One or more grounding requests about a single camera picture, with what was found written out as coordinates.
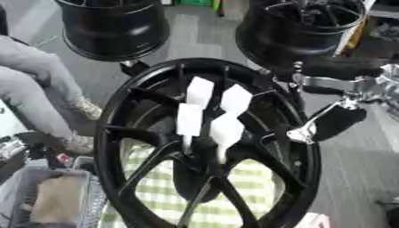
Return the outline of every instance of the gray basket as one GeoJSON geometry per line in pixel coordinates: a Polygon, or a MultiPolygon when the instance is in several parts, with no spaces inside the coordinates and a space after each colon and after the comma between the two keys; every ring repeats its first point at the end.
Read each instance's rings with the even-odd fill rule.
{"type": "Polygon", "coordinates": [[[81,170],[51,170],[40,167],[27,167],[24,169],[17,190],[17,197],[12,211],[12,221],[9,228],[17,227],[96,227],[102,207],[105,203],[105,196],[98,182],[97,177],[81,170]],[[30,211],[37,200],[37,187],[46,179],[60,177],[63,175],[74,175],[76,178],[83,178],[84,186],[80,195],[80,216],[77,217],[74,225],[66,224],[40,224],[30,222],[30,211]]]}

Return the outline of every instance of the green checkered cloth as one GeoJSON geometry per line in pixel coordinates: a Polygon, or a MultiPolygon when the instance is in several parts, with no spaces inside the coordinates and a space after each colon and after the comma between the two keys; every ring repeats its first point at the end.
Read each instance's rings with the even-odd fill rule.
{"type": "MultiPolygon", "coordinates": [[[[129,177],[151,154],[149,145],[133,145],[126,155],[124,170],[129,177]]],[[[235,167],[229,180],[256,217],[266,214],[274,205],[275,184],[273,172],[254,160],[245,160],[235,167]]],[[[187,201],[175,189],[173,182],[173,162],[164,161],[151,170],[138,184],[136,196],[159,217],[175,224],[182,216],[187,201]]],[[[214,200],[200,204],[191,217],[190,228],[240,227],[242,219],[234,205],[221,193],[214,200]]],[[[126,227],[121,216],[107,203],[99,222],[101,228],[126,227]]]]}

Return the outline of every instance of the shelf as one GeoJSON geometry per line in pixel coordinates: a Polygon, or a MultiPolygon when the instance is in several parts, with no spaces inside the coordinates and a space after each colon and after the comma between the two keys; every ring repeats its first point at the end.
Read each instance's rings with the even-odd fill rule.
{"type": "Polygon", "coordinates": [[[379,18],[399,19],[399,6],[375,4],[371,8],[369,15],[379,18]]]}

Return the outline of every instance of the sneaker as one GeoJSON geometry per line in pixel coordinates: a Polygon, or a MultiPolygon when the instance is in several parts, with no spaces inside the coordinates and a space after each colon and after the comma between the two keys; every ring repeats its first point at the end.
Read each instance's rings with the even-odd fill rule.
{"type": "Polygon", "coordinates": [[[73,133],[72,137],[68,140],[62,140],[67,151],[76,154],[88,154],[93,151],[93,137],[81,136],[73,133]]]}
{"type": "Polygon", "coordinates": [[[85,97],[73,103],[72,107],[90,120],[97,120],[102,114],[102,109],[85,97]]]}

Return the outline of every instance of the gray pants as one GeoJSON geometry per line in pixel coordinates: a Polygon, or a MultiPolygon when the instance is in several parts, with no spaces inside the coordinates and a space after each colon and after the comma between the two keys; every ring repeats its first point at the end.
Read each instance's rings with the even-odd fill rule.
{"type": "Polygon", "coordinates": [[[58,91],[73,103],[81,88],[60,58],[0,36],[0,99],[15,107],[37,130],[69,139],[72,131],[38,83],[58,91]]]}

